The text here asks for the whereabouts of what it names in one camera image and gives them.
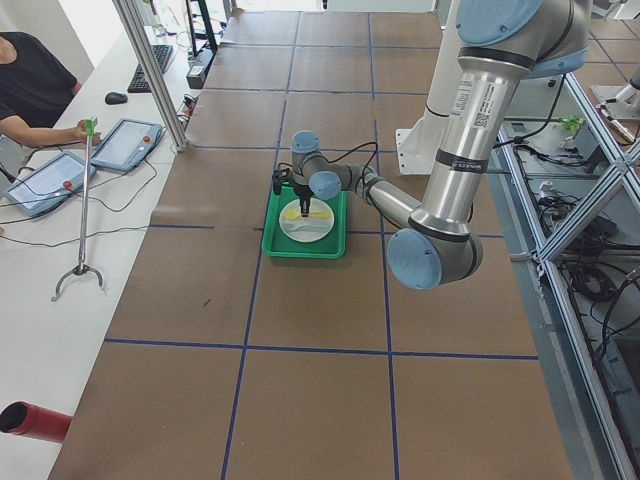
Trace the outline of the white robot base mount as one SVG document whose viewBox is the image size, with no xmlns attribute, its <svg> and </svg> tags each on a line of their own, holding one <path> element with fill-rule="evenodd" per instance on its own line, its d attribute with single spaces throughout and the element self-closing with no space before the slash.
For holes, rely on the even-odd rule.
<svg viewBox="0 0 640 480">
<path fill-rule="evenodd" d="M 426 112 L 411 129 L 396 130 L 401 175 L 430 175 L 438 146 L 438 121 Z"/>
</svg>

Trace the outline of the person's hand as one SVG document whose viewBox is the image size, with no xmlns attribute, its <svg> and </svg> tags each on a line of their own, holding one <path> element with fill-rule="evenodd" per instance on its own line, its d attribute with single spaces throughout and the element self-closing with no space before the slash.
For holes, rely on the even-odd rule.
<svg viewBox="0 0 640 480">
<path fill-rule="evenodd" d="M 85 143 L 89 138 L 89 134 L 87 132 L 87 127 L 84 121 L 80 121 L 76 127 L 73 129 L 73 138 L 74 142 L 77 143 Z M 91 144 L 93 146 L 97 146 L 101 141 L 101 133 L 95 132 L 91 137 Z"/>
</svg>

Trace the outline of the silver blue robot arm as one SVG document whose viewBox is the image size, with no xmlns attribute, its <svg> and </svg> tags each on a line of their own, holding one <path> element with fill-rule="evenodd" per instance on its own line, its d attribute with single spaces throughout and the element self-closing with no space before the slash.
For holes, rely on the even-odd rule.
<svg viewBox="0 0 640 480">
<path fill-rule="evenodd" d="M 482 261 L 482 244 L 468 217 L 498 130 L 519 83 L 580 68 L 587 54 L 589 1 L 459 1 L 452 5 L 442 50 L 461 73 L 451 81 L 450 112 L 421 200 L 367 166 L 329 161 L 311 131 L 292 137 L 291 180 L 308 207 L 358 194 L 398 226 L 387 262 L 404 286 L 426 290 L 462 280 Z"/>
</svg>

